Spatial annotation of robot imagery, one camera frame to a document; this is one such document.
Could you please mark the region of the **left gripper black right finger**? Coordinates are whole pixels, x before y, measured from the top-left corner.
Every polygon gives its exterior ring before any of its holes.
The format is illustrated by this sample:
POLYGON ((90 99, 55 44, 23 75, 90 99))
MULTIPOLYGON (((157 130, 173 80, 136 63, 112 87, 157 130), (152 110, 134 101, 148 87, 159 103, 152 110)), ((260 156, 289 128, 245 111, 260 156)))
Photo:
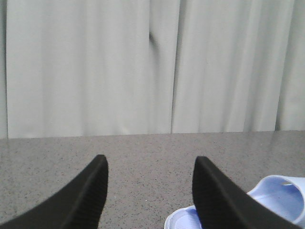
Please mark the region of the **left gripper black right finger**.
POLYGON ((301 229, 252 199, 205 156, 195 160, 192 192, 205 229, 301 229))

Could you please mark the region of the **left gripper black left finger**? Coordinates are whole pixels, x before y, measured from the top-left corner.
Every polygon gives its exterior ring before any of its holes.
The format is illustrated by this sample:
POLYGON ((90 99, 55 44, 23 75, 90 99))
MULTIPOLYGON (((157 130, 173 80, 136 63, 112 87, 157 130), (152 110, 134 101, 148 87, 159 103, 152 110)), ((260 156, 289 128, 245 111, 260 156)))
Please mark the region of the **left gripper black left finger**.
POLYGON ((50 198, 3 223, 2 229, 96 229, 108 192, 108 162, 97 155, 50 198))

